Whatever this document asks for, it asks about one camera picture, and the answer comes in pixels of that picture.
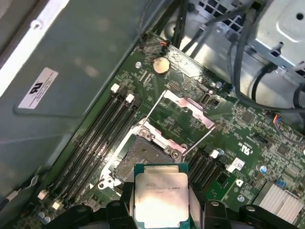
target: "capacitor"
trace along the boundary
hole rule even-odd
[[[166,57],[158,57],[152,61],[152,68],[156,75],[165,75],[171,68],[171,62]]]
[[[243,195],[239,195],[239,196],[237,197],[237,200],[238,200],[239,202],[244,202],[245,198],[244,198]]]
[[[48,214],[43,220],[44,220],[46,223],[50,223],[54,218],[55,218],[54,214],[50,213],[50,214]]]
[[[45,218],[43,218],[43,221],[45,223],[50,223],[51,222],[51,217],[50,216],[46,216]]]
[[[267,172],[267,167],[266,166],[261,166],[260,168],[259,168],[259,171],[261,172],[261,173],[266,173]]]
[[[41,218],[41,219],[43,219],[43,218],[45,218],[46,217],[46,215],[48,214],[48,210],[42,210],[42,211],[40,211],[39,213],[38,213],[38,217],[39,218]]]
[[[217,89],[220,89],[222,86],[223,86],[223,83],[220,82],[220,81],[217,81],[217,82],[215,83],[215,87],[216,87]]]

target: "label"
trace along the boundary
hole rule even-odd
[[[247,143],[238,143],[239,146],[241,146],[241,151],[246,154],[246,155],[250,155],[253,153],[253,150],[251,150],[251,146]]]
[[[235,158],[233,163],[226,168],[226,170],[232,173],[236,169],[239,171],[242,170],[243,167],[244,167],[244,161],[242,161],[237,157]]]
[[[50,68],[43,69],[35,83],[19,104],[18,108],[35,109],[57,75],[58,72]]]
[[[241,159],[239,159],[238,157],[235,158],[234,162],[232,163],[232,165],[237,169],[237,170],[242,170],[242,168],[244,167],[244,161],[242,161]]]

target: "cable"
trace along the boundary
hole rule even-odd
[[[294,96],[293,96],[293,102],[294,106],[296,108],[302,108],[301,100],[300,100],[300,94],[301,92],[305,91],[305,83],[301,83],[298,88],[295,90]],[[303,120],[303,134],[305,133],[305,114],[300,113],[300,116]]]
[[[194,48],[193,52],[190,55],[191,58],[194,59],[197,56],[197,54],[201,50],[202,46],[204,45],[204,43],[206,42],[206,40],[209,38],[210,34],[212,33],[212,30],[213,30],[212,26],[206,27],[202,38],[200,39],[200,41],[198,42],[198,44],[196,45],[196,47]]]
[[[256,102],[256,91],[257,91],[257,87],[259,82],[261,81],[261,79],[266,75],[269,74],[271,72],[273,72],[274,70],[277,69],[277,65],[275,65],[274,63],[269,63],[266,66],[264,66],[261,69],[261,72],[259,73],[259,75],[257,76],[257,78],[255,79],[253,86],[252,86],[252,91],[251,91],[251,98],[253,101]]]
[[[231,79],[231,84],[234,85],[234,75],[233,75],[233,70],[232,70],[232,50],[233,47],[236,45],[237,42],[237,34],[233,33],[230,37],[229,40],[231,41],[231,45],[228,49],[228,53],[227,53],[227,68],[228,68],[228,73]]]
[[[195,36],[191,39],[191,41],[182,49],[182,52],[187,52],[191,47],[192,45],[197,42],[197,40],[200,38],[201,34],[204,32],[204,36],[202,37],[202,39],[200,40],[199,44],[197,45],[197,47],[199,48],[195,48],[194,51],[192,52],[192,54],[190,55],[190,57],[194,58],[198,52],[200,51],[201,47],[203,46],[203,44],[205,43],[205,41],[207,40],[208,36],[211,34],[212,32],[212,26],[217,23],[217,22],[220,22],[220,21],[225,21],[227,19],[230,19],[230,18],[233,18],[233,17],[236,17],[237,15],[240,15],[242,14],[243,12],[245,12],[247,9],[249,8],[249,6],[242,6],[242,7],[239,7],[235,10],[233,10],[232,12],[229,12],[227,14],[224,14],[224,15],[221,15],[217,18],[213,18],[209,21],[207,21],[205,23],[206,25],[206,29],[203,30],[203,29],[199,29],[197,31],[197,33],[195,34]]]
[[[188,0],[180,0],[180,10],[176,21],[175,32],[172,38],[172,45],[176,48],[180,48],[180,44],[184,36],[188,4]]]
[[[163,28],[166,26],[167,22],[173,15],[173,13],[177,10],[179,6],[179,1],[174,0],[169,7],[166,9],[162,17],[158,20],[158,22],[153,27],[152,31],[155,32],[157,35],[160,35]]]
[[[143,32],[143,24],[144,24],[144,19],[145,19],[145,15],[146,12],[148,10],[148,8],[150,7],[150,5],[152,4],[154,0],[149,0],[146,5],[144,6],[144,10],[141,14],[141,18],[140,18],[140,23],[139,23],[139,42],[140,42],[140,47],[151,47],[151,46],[157,46],[160,45],[160,42],[156,42],[156,43],[150,43],[150,44],[145,44],[145,40],[142,37],[142,32]]]
[[[240,90],[240,78],[241,78],[241,69],[242,69],[242,62],[244,56],[244,48],[247,44],[247,39],[251,32],[252,24],[255,21],[256,11],[254,9],[249,10],[246,14],[246,19],[244,23],[244,27],[241,32],[241,36],[237,45],[236,50],[236,57],[234,62],[234,86],[235,86],[235,94],[237,99],[239,99],[242,103],[247,104],[253,108],[269,110],[274,112],[281,112],[281,113],[304,113],[305,108],[279,108],[279,107],[271,107],[262,104],[258,104],[253,100],[245,97]]]
[[[203,29],[198,30],[194,37],[191,39],[191,41],[188,42],[187,45],[182,49],[182,52],[187,52],[192,47],[192,45],[195,44],[195,42],[199,39],[203,31]]]
[[[288,142],[290,143],[293,143],[293,144],[296,144],[296,145],[299,145],[299,146],[305,146],[305,143],[302,143],[302,142],[297,142],[297,141],[294,141],[292,139],[290,139],[289,137],[287,137],[280,129],[279,127],[279,122],[282,120],[283,118],[280,117],[278,114],[274,117],[273,119],[273,124],[276,128],[276,130],[278,131],[278,133],[284,138],[286,139]]]

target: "ram slot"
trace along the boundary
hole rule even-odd
[[[213,169],[211,169],[209,175],[207,175],[202,181],[202,187],[203,187],[203,193],[206,192],[206,190],[211,186],[211,184],[217,179],[217,177],[221,174],[223,169],[221,167],[218,167],[217,165],[214,166]]]
[[[72,167],[69,169],[66,175],[62,178],[59,185],[57,185],[58,189],[60,190],[56,190],[55,191],[56,193],[60,191],[60,195],[62,194],[62,192],[64,191],[64,187],[77,177],[79,167],[85,164],[88,158],[94,154],[94,145],[96,141],[98,140],[98,138],[100,138],[103,131],[109,124],[109,121],[113,118],[113,112],[116,112],[119,107],[120,107],[120,103],[115,103],[112,107],[110,107],[110,109],[108,109],[109,111],[107,112],[105,118],[103,119],[102,124],[98,127],[97,131],[95,131],[90,142],[81,149],[80,156],[73,163]]]
[[[116,114],[112,115],[113,118],[109,121],[110,125],[109,125],[109,127],[107,127],[106,133],[103,134],[102,138],[97,142],[97,144],[94,143],[94,145],[96,145],[96,147],[93,149],[93,154],[88,158],[88,160],[86,160],[82,164],[82,166],[79,169],[79,173],[77,173],[74,176],[75,179],[70,180],[67,187],[61,192],[61,195],[64,192],[66,192],[66,195],[70,194],[72,192],[72,190],[75,188],[75,186],[77,185],[77,183],[79,182],[79,178],[84,176],[86,171],[90,168],[91,164],[98,161],[97,158],[104,155],[104,152],[105,152],[104,149],[107,146],[107,141],[108,141],[109,137],[111,136],[114,129],[117,127],[118,123],[120,122],[120,119],[122,118],[122,116],[124,116],[124,114],[127,112],[127,110],[128,110],[128,107],[125,104],[122,104],[120,106],[120,109],[116,112]]]
[[[85,131],[79,142],[77,143],[74,150],[69,154],[65,164],[61,167],[60,171],[58,172],[58,175],[56,176],[55,180],[53,181],[53,184],[58,184],[59,180],[61,180],[62,176],[66,173],[67,169],[69,169],[69,166],[73,164],[73,162],[77,159],[75,155],[78,154],[79,150],[83,148],[83,145],[90,140],[92,137],[92,132],[94,131],[96,124],[101,122],[104,118],[104,115],[106,114],[108,108],[112,105],[113,101],[115,100],[117,94],[112,94],[111,97],[106,101],[103,108],[98,112],[96,117],[94,118],[94,121],[91,123],[89,128]]]
[[[196,182],[200,175],[206,170],[206,168],[209,166],[209,160],[206,157],[201,156],[197,159],[196,164],[190,168],[190,178],[189,180],[191,182]]]
[[[120,136],[122,136],[126,130],[128,128],[131,127],[132,125],[132,120],[134,118],[134,115],[137,111],[138,107],[133,106],[131,108],[131,112],[128,114],[128,117],[126,119],[124,119],[124,124],[119,126],[119,130],[116,134],[117,137],[113,137],[107,144],[104,152],[105,154],[103,156],[101,156],[101,158],[99,158],[99,160],[97,161],[97,163],[94,165],[94,167],[90,170],[90,172],[88,173],[88,175],[85,176],[84,180],[82,180],[82,182],[80,184],[77,185],[77,189],[73,192],[73,195],[70,195],[69,197],[69,204],[72,205],[75,203],[76,198],[81,195],[81,193],[83,192],[83,190],[86,188],[86,186],[88,185],[90,179],[92,178],[92,176],[94,175],[94,173],[96,173],[96,171],[98,170],[98,168],[100,166],[102,166],[102,162],[104,157],[108,154],[108,152],[113,148],[113,146],[115,145],[115,143],[117,142],[118,139],[120,139]]]

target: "screw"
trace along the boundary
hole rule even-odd
[[[141,68],[142,67],[142,63],[140,61],[138,61],[137,63],[135,63],[135,67],[136,68]]]
[[[184,149],[187,149],[187,145],[186,144],[182,144],[181,147],[184,148]]]
[[[80,209],[78,209],[77,211],[78,212],[85,212],[87,210],[87,208],[80,208]]]
[[[223,86],[223,83],[219,82],[219,81],[217,81],[216,84],[215,84],[215,87],[218,88],[218,89],[221,88],[222,86]]]
[[[221,33],[223,31],[223,28],[221,26],[218,26],[216,28],[216,32]]]
[[[139,135],[140,136],[145,136],[146,135],[146,130],[145,129],[141,129],[140,131],[139,131]]]
[[[219,206],[219,203],[216,202],[216,201],[212,201],[212,202],[211,202],[211,205],[214,206],[214,207],[217,207],[217,206]]]
[[[180,155],[177,151],[174,150],[174,151],[171,152],[171,157],[173,159],[178,159],[180,157]]]
[[[250,212],[255,212],[255,208],[253,208],[251,206],[247,206],[246,209]]]
[[[114,206],[114,207],[118,207],[119,205],[120,205],[119,202],[114,202],[114,203],[112,203],[112,206]]]
[[[33,29],[41,29],[42,28],[42,23],[39,20],[33,20],[30,24],[31,28]]]
[[[239,195],[239,196],[237,197],[237,200],[238,200],[239,202],[244,202],[244,196],[243,196],[243,195]]]

